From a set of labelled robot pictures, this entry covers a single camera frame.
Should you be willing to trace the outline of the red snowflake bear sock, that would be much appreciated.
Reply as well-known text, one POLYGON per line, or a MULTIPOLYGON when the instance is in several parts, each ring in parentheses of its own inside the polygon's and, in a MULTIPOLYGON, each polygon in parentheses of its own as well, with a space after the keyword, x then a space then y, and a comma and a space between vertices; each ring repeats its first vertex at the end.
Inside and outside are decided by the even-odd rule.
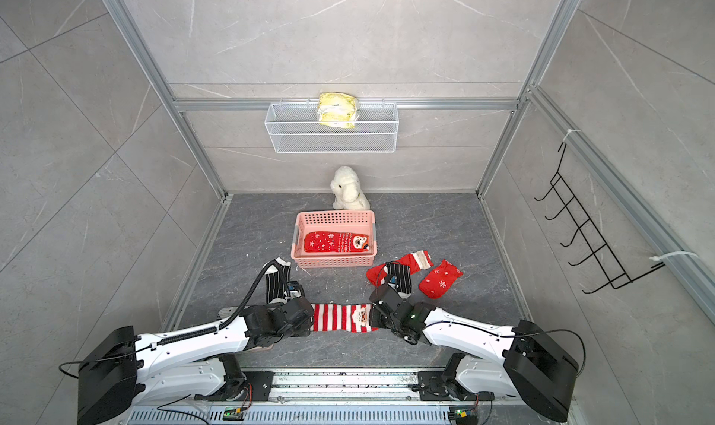
POLYGON ((312 231, 305 236, 304 251, 309 254, 368 253, 371 239, 368 235, 353 232, 312 231))

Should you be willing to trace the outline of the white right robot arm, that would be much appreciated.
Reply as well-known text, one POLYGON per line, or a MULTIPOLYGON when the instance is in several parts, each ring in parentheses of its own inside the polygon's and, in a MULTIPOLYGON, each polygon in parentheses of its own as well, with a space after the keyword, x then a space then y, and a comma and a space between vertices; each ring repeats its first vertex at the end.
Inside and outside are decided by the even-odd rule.
POLYGON ((540 416, 564 423, 582 365, 537 324, 495 326, 411 304, 388 286, 370 296, 371 323, 411 345, 420 340, 454 350, 442 372, 421 372, 413 390, 424 400, 461 402, 519 398, 540 416))

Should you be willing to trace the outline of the red plain sock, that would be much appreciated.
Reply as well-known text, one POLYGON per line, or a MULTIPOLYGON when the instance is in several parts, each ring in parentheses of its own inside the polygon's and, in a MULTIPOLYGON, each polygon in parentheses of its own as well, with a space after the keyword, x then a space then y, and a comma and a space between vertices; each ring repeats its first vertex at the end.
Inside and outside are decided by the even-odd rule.
POLYGON ((367 270, 366 276, 368 281, 372 285, 378 284, 378 279, 383 275, 387 275, 389 264, 400 264, 410 268, 410 274, 415 274, 415 272, 420 272, 420 270, 427 270, 431 268, 434 263, 430 257, 430 254, 426 250, 420 250, 417 252, 409 253, 400 259, 395 259, 389 262, 385 262, 378 266, 367 270))

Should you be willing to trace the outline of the red white santa sock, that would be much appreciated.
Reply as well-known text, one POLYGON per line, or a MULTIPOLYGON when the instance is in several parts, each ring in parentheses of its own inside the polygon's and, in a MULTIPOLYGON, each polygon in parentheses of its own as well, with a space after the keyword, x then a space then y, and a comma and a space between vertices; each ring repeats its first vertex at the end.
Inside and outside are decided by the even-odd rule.
POLYGON ((339 305, 313 304, 315 332, 346 331, 369 333, 377 330, 370 323, 372 306, 369 304, 339 305))

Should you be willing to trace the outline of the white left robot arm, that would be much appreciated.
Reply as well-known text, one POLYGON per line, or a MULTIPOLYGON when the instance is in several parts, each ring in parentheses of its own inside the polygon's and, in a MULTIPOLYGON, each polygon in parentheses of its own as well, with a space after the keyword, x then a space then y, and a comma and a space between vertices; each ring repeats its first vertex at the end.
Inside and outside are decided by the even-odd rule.
POLYGON ((76 362, 76 421, 101 424, 160 400, 250 400, 238 354, 309 336, 314 314, 303 287, 290 279, 290 263, 277 257, 226 318, 155 334, 117 328, 76 362))

